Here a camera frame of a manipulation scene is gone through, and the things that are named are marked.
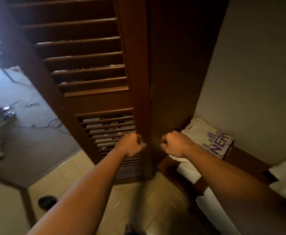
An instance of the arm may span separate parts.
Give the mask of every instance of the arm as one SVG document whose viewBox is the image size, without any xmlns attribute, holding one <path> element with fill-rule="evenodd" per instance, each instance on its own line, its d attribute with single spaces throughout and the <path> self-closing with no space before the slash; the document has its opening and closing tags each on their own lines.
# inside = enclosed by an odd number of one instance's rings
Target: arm
<svg viewBox="0 0 286 235">
<path fill-rule="evenodd" d="M 140 135 L 126 134 L 27 235 L 95 234 L 123 159 L 135 156 L 145 147 Z"/>
<path fill-rule="evenodd" d="M 162 142 L 166 153 L 187 158 L 196 167 L 242 234 L 286 234 L 286 198 L 184 134 L 173 131 Z"/>
</svg>

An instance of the gray carpet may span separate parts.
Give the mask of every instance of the gray carpet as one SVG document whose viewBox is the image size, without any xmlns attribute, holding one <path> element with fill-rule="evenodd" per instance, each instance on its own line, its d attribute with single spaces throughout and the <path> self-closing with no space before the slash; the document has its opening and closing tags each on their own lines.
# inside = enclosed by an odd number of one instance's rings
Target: gray carpet
<svg viewBox="0 0 286 235">
<path fill-rule="evenodd" d="M 19 84 L 12 83 L 0 70 L 0 105 L 13 106 L 16 113 L 16 118 L 1 128 L 5 157 L 0 159 L 0 179 L 28 188 L 80 147 L 64 126 L 39 128 L 57 116 L 26 76 L 12 70 L 8 72 Z M 56 120 L 51 126 L 59 123 Z"/>
</svg>

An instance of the wooden cabinet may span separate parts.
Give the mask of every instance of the wooden cabinet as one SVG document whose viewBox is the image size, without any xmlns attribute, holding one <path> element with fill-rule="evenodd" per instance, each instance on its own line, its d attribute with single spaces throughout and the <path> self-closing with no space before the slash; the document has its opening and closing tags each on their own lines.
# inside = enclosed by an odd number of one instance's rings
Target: wooden cabinet
<svg viewBox="0 0 286 235">
<path fill-rule="evenodd" d="M 146 180 L 192 117 L 227 3 L 0 0 L 0 40 L 94 163 L 141 134 L 117 182 Z"/>
</svg>

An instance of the forearm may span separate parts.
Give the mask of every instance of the forearm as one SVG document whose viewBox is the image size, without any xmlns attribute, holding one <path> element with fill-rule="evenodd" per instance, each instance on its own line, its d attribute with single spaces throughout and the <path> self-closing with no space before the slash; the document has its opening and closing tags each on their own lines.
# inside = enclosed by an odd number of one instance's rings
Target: forearm
<svg viewBox="0 0 286 235">
<path fill-rule="evenodd" d="M 123 158 L 122 151 L 112 150 L 28 234 L 95 234 Z"/>
<path fill-rule="evenodd" d="M 199 145 L 194 145 L 186 158 L 200 172 L 242 234 L 286 232 L 285 198 Z"/>
</svg>

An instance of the person's left hand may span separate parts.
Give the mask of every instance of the person's left hand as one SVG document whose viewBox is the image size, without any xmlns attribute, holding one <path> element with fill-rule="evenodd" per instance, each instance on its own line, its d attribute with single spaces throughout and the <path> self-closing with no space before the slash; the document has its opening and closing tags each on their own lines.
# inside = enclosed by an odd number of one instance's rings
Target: person's left hand
<svg viewBox="0 0 286 235">
<path fill-rule="evenodd" d="M 144 148 L 146 148 L 146 143 L 143 143 L 141 135 L 137 133 L 127 133 L 117 142 L 114 150 L 120 151 L 126 157 L 131 158 Z"/>
</svg>

